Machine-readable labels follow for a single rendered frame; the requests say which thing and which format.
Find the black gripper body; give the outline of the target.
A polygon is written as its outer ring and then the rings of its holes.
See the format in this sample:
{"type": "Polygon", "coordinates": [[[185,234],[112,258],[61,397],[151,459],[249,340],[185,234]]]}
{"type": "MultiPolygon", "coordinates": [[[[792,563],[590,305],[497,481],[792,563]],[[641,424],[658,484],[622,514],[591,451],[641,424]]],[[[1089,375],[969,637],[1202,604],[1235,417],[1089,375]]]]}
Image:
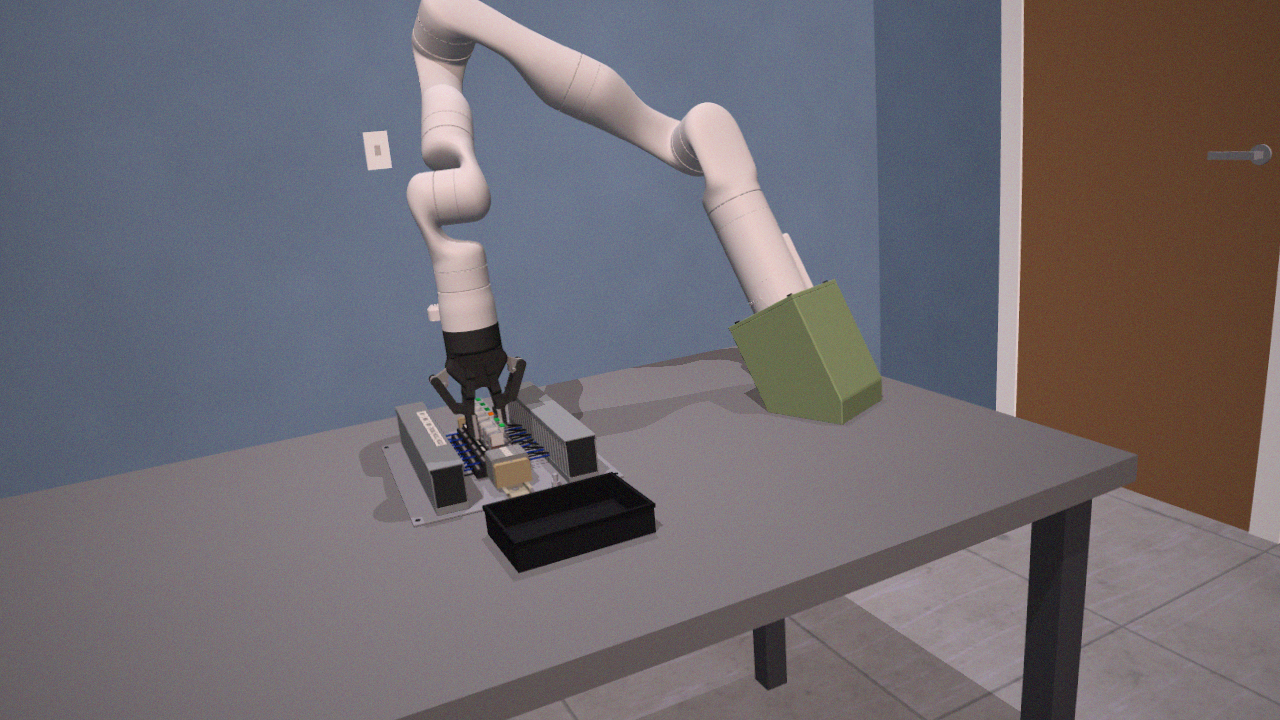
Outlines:
{"type": "Polygon", "coordinates": [[[497,377],[499,379],[508,357],[506,351],[502,348],[498,322],[494,325],[477,331],[442,332],[447,355],[445,372],[454,378],[460,386],[465,388],[466,366],[474,366],[475,389],[492,387],[484,368],[485,363],[492,363],[495,366],[497,377]]]}

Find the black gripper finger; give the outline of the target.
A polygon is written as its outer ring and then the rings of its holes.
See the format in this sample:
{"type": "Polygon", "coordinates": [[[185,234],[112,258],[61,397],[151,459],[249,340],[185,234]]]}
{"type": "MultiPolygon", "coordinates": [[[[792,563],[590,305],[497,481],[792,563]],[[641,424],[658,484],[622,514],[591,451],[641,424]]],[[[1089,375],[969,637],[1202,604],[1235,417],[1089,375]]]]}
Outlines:
{"type": "Polygon", "coordinates": [[[524,372],[526,368],[526,361],[522,357],[509,357],[507,356],[507,369],[509,372],[509,378],[507,380],[506,392],[502,393],[500,384],[497,377],[495,366],[492,363],[485,363],[484,368],[486,372],[488,380],[492,387],[486,387],[492,395],[492,401],[494,404],[493,413],[499,416],[503,423],[508,427],[506,416],[506,405],[511,401],[513,402],[518,396],[518,389],[524,379],[524,372]],[[512,387],[509,387],[512,386],[512,387]],[[494,397],[493,397],[494,396],[494,397]],[[494,401],[495,400],[495,401],[494,401]]]}
{"type": "Polygon", "coordinates": [[[474,437],[475,441],[481,439],[477,425],[477,415],[475,414],[474,366],[466,366],[465,369],[465,388],[461,386],[462,404],[457,404],[448,392],[448,389],[445,389],[449,386],[448,377],[449,374],[445,372],[445,369],[443,369],[436,375],[429,375],[429,382],[436,389],[438,395],[442,396],[447,406],[451,407],[452,413],[465,415],[468,436],[474,437]]]}

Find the grey relay panel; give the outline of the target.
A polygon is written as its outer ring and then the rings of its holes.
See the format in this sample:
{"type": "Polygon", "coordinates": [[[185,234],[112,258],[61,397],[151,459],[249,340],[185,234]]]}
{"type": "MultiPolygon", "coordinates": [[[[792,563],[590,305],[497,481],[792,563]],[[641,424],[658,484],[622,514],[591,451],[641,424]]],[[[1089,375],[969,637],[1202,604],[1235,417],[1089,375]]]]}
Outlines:
{"type": "Polygon", "coordinates": [[[465,416],[443,433],[425,404],[396,406],[401,442],[381,451],[413,527],[611,471],[625,478],[596,454],[596,434],[532,382],[521,383],[508,410],[511,446],[486,451],[468,436],[465,416]]]}

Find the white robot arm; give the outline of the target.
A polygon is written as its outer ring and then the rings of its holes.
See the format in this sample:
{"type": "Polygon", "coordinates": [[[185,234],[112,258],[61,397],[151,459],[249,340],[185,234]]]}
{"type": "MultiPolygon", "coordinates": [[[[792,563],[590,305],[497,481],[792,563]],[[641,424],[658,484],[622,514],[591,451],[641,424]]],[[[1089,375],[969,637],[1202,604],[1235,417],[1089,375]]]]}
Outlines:
{"type": "Polygon", "coordinates": [[[411,44],[422,99],[422,160],[433,172],[413,176],[407,202],[436,281],[438,304],[428,307],[428,319],[442,322],[442,331],[477,331],[498,322],[483,243],[453,240],[442,229],[479,222],[492,206],[462,91],[475,44],[504,56],[548,106],[687,176],[704,176],[703,208],[754,314],[813,287],[765,201],[739,124],[721,105],[698,104],[682,120],[666,117],[611,67],[479,0],[421,0],[411,44]]]}

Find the black rectangular tray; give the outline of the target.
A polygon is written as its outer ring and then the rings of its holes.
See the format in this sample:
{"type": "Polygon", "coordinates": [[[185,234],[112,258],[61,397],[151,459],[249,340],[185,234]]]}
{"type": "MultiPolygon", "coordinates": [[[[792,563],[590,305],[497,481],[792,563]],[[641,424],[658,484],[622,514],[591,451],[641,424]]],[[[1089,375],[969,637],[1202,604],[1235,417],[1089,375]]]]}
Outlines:
{"type": "Polygon", "coordinates": [[[646,496],[613,471],[483,510],[488,536],[518,573],[652,534],[646,496]]]}

